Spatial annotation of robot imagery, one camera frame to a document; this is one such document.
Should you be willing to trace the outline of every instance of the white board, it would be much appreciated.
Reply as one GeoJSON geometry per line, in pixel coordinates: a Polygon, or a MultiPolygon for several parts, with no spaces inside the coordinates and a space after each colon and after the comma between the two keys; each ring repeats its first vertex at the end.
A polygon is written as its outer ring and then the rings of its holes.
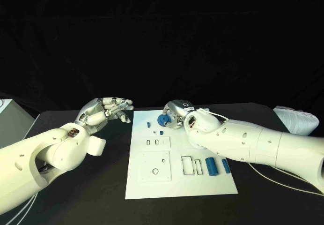
{"type": "Polygon", "coordinates": [[[225,171],[225,158],[190,145],[185,128],[173,130],[159,125],[162,112],[134,112],[126,199],[238,194],[232,174],[225,171]],[[182,157],[188,156],[193,161],[193,175],[185,175],[183,171],[182,157]],[[218,176],[208,173],[205,159],[209,157],[216,161],[218,176]],[[198,174],[198,159],[202,175],[198,174]]]}

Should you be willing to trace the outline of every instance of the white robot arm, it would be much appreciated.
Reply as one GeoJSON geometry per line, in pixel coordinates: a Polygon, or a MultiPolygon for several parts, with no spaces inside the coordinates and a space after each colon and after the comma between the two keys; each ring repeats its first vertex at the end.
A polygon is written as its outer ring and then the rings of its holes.
{"type": "Polygon", "coordinates": [[[93,136],[120,118],[130,123],[123,109],[133,101],[116,97],[95,98],[81,109],[74,123],[52,129],[0,149],[0,214],[22,204],[65,172],[82,163],[87,153],[100,156],[106,140],[93,136]],[[35,159],[46,162],[38,169],[35,159]]]}
{"type": "Polygon", "coordinates": [[[160,119],[169,110],[173,121],[165,119],[163,125],[173,129],[185,126],[198,149],[209,149],[237,161],[271,165],[303,177],[324,193],[324,138],[280,132],[238,120],[221,122],[183,100],[167,103],[160,119]]]}

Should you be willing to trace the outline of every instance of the cable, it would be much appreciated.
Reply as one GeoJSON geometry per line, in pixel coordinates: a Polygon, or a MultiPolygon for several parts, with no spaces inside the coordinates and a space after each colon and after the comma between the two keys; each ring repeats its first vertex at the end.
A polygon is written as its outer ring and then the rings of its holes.
{"type": "Polygon", "coordinates": [[[226,119],[226,121],[229,120],[228,117],[225,117],[225,116],[222,116],[222,115],[219,115],[219,114],[216,114],[216,113],[214,113],[214,112],[209,112],[209,111],[205,110],[203,108],[199,108],[199,109],[203,110],[205,112],[208,112],[209,114],[214,114],[214,115],[216,115],[216,116],[221,116],[224,119],[226,119]]]}
{"type": "Polygon", "coordinates": [[[273,166],[274,169],[277,169],[278,171],[281,171],[283,173],[286,173],[287,175],[293,176],[294,178],[303,180],[304,182],[310,183],[306,179],[303,179],[301,177],[293,175],[291,173],[286,172],[284,170],[278,169],[277,167],[273,166]]]}
{"type": "Polygon", "coordinates": [[[32,204],[31,204],[31,207],[29,207],[29,209],[28,209],[28,211],[26,211],[26,213],[25,213],[25,215],[23,215],[23,217],[22,217],[19,223],[22,222],[23,218],[26,217],[26,215],[28,215],[28,213],[29,213],[29,210],[31,210],[31,208],[32,208],[32,206],[34,206],[34,202],[32,202],[32,204]]]}
{"type": "Polygon", "coordinates": [[[6,225],[9,225],[9,224],[12,223],[12,221],[18,218],[18,216],[19,216],[21,213],[22,213],[22,211],[23,211],[23,210],[26,209],[26,207],[29,206],[31,201],[36,198],[36,195],[38,195],[38,194],[35,194],[35,195],[32,196],[32,198],[31,198],[29,202],[26,203],[25,207],[22,208],[22,210],[19,211],[19,213],[16,214],[16,216],[13,217],[13,219],[6,223],[6,225]]]}
{"type": "Polygon", "coordinates": [[[277,183],[277,184],[283,185],[284,187],[291,188],[291,189],[294,189],[294,190],[297,190],[297,191],[303,191],[303,192],[306,192],[306,193],[310,193],[310,194],[314,194],[314,195],[324,196],[324,195],[320,194],[320,193],[316,193],[316,192],[311,192],[311,191],[306,191],[306,190],[300,190],[300,189],[297,189],[297,188],[294,188],[294,187],[290,187],[290,186],[281,184],[280,182],[274,181],[271,178],[268,178],[268,177],[257,170],[257,168],[251,165],[251,163],[248,163],[248,164],[250,164],[250,166],[252,167],[252,169],[257,171],[257,173],[258,173],[265,179],[268,179],[270,181],[273,181],[274,183],[277,183]]]}

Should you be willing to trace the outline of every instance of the wire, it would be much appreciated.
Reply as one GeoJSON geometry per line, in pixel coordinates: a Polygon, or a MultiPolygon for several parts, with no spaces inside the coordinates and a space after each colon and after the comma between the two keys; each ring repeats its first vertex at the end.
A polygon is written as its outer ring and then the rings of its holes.
{"type": "Polygon", "coordinates": [[[38,194],[35,194],[32,196],[32,198],[31,198],[29,202],[26,203],[25,207],[22,208],[22,210],[19,211],[19,213],[16,214],[16,216],[13,217],[13,219],[6,223],[6,225],[9,225],[12,223],[12,221],[18,218],[18,216],[21,215],[21,213],[23,212],[23,210],[26,209],[26,207],[29,206],[31,201],[36,198],[36,195],[38,194]]]}
{"type": "Polygon", "coordinates": [[[28,215],[28,213],[29,213],[29,210],[31,210],[31,208],[32,208],[32,206],[34,206],[34,202],[35,202],[35,200],[36,200],[38,194],[39,194],[39,193],[36,193],[36,195],[35,195],[35,198],[34,198],[34,201],[32,201],[31,207],[29,207],[29,209],[28,209],[28,211],[26,211],[26,213],[25,213],[25,215],[23,215],[23,217],[22,217],[22,219],[21,219],[19,223],[22,222],[23,218],[26,217],[26,215],[28,215]]]}
{"type": "Polygon", "coordinates": [[[226,121],[229,120],[228,117],[225,117],[225,116],[222,116],[222,115],[219,115],[219,114],[216,114],[216,113],[214,113],[214,112],[209,112],[209,111],[205,110],[203,108],[199,108],[199,109],[203,110],[205,112],[208,112],[209,114],[214,114],[214,115],[216,115],[216,116],[221,116],[224,119],[226,119],[226,121]]]}
{"type": "Polygon", "coordinates": [[[277,169],[278,171],[281,171],[283,173],[286,173],[287,175],[293,176],[294,178],[297,178],[297,179],[303,180],[304,182],[310,183],[306,179],[303,179],[301,177],[298,177],[298,176],[293,175],[291,173],[286,172],[286,171],[281,170],[280,168],[277,168],[277,167],[274,167],[274,166],[273,166],[273,168],[277,169]]]}
{"type": "Polygon", "coordinates": [[[250,164],[250,166],[252,167],[252,169],[257,171],[257,173],[258,173],[265,179],[268,179],[270,181],[273,181],[274,183],[277,183],[277,184],[283,185],[284,187],[291,188],[291,189],[294,189],[294,190],[297,190],[297,191],[303,191],[303,192],[306,192],[306,193],[310,193],[310,194],[314,194],[314,195],[324,196],[324,194],[320,194],[320,193],[316,193],[316,192],[311,192],[311,191],[306,191],[306,190],[300,190],[300,189],[297,189],[297,188],[294,188],[294,187],[290,187],[290,186],[281,184],[280,182],[274,181],[271,178],[268,178],[268,177],[257,170],[257,168],[251,165],[251,163],[248,163],[248,164],[250,164]]]}

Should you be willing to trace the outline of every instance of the blue cylinder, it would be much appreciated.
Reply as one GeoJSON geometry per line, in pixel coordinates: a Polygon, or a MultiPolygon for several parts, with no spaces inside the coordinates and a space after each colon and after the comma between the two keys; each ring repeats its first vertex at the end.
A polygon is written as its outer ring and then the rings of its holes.
{"type": "Polygon", "coordinates": [[[225,165],[225,171],[226,171],[226,173],[231,173],[226,159],[222,159],[222,163],[225,165]]]}
{"type": "Polygon", "coordinates": [[[208,165],[209,176],[216,176],[218,175],[218,167],[215,164],[215,158],[209,157],[209,158],[206,158],[205,161],[206,161],[206,165],[208,165]]]}

